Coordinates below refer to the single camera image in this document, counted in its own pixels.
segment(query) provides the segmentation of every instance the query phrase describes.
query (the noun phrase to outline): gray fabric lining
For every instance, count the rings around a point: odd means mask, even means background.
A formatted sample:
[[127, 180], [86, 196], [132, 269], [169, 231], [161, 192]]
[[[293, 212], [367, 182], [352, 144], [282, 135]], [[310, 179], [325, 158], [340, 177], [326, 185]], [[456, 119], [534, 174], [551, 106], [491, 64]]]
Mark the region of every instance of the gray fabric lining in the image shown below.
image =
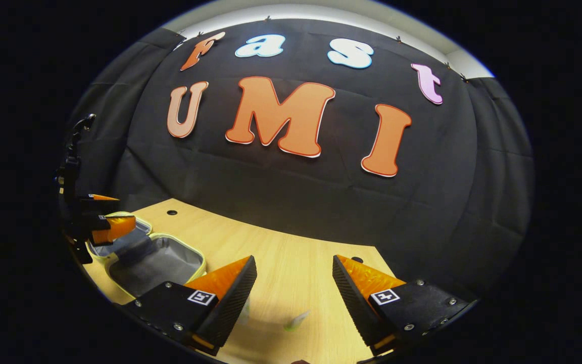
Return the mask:
[[134, 297], [164, 281], [185, 284], [203, 262], [199, 254], [167, 237], [134, 240], [116, 255], [118, 262], [109, 267], [109, 275]]
[[150, 227], [144, 223], [140, 223], [137, 220], [136, 228], [134, 228], [134, 230], [132, 230], [130, 233], [114, 240], [114, 243], [110, 246], [92, 247], [92, 251], [97, 256], [107, 256], [111, 253], [115, 253], [120, 249], [130, 246], [132, 242], [141, 240], [143, 237], [148, 235], [148, 232], [150, 232]]

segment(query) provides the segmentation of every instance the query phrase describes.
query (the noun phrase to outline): green object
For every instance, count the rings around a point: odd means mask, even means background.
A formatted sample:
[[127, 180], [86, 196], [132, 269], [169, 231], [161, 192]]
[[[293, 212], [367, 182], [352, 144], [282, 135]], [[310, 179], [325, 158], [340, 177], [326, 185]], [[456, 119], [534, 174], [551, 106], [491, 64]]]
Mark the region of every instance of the green object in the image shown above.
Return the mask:
[[307, 318], [307, 316], [309, 316], [309, 313], [311, 311], [307, 311], [303, 314], [301, 314], [300, 316], [294, 318], [293, 320], [289, 321], [288, 323], [286, 323], [286, 325], [284, 325], [284, 330], [285, 331], [295, 331], [300, 324], [302, 323], [302, 321]]

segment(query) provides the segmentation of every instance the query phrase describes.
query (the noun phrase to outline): black fabric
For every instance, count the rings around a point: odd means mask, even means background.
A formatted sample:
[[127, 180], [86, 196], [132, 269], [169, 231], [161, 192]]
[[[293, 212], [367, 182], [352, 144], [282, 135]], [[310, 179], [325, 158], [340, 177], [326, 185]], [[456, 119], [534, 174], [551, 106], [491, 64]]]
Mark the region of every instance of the black fabric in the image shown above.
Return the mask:
[[[195, 44], [220, 31], [224, 38], [179, 72]], [[263, 34], [284, 35], [284, 51], [270, 58], [234, 55]], [[370, 44], [370, 67], [331, 63], [326, 53], [337, 37]], [[129, 211], [176, 198], [263, 228], [374, 245], [402, 279], [448, 279], [480, 294], [517, 251], [529, 219], [533, 166], [522, 123], [496, 81], [464, 83], [408, 44], [325, 21], [236, 25], [189, 39], [173, 52], [176, 34], [161, 29], [149, 38], [109, 65], [74, 114], [99, 114], [81, 143], [78, 187], [86, 193], [120, 198]], [[442, 105], [420, 92], [411, 63], [439, 77]], [[277, 140], [288, 126], [268, 147], [254, 125], [251, 145], [225, 139], [241, 98], [238, 81], [247, 76], [271, 78], [280, 101], [307, 81], [335, 89], [321, 122], [319, 157], [281, 151]], [[173, 138], [166, 122], [170, 93], [197, 81], [209, 87], [195, 129]], [[379, 103], [412, 118], [393, 178], [360, 165], [374, 144]]]

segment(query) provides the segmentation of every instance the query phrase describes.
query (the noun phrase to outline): pink letter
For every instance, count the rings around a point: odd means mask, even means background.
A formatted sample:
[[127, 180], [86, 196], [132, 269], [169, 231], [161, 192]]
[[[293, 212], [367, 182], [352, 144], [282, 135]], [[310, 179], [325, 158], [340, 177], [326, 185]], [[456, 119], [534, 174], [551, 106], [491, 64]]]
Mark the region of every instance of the pink letter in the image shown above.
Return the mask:
[[434, 84], [436, 83], [441, 85], [439, 78], [432, 74], [430, 67], [418, 64], [411, 64], [411, 66], [419, 77], [419, 88], [421, 89], [423, 96], [425, 96], [433, 104], [441, 105], [444, 99], [442, 99], [440, 95], [437, 95], [437, 93], [434, 92]]

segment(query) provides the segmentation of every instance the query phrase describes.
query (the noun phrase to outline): white letter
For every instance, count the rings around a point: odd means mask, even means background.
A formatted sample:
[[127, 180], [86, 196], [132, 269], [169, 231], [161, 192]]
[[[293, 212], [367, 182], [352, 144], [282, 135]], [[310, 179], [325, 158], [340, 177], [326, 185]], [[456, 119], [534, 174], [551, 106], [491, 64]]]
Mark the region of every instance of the white letter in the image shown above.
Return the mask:
[[346, 65], [351, 68], [367, 68], [372, 64], [374, 49], [359, 41], [338, 38], [329, 43], [333, 51], [327, 53], [329, 60], [337, 65]]
[[267, 34], [252, 37], [247, 40], [247, 44], [238, 48], [235, 55], [238, 57], [251, 57], [258, 55], [260, 57], [277, 56], [284, 49], [280, 48], [285, 38], [282, 35]]

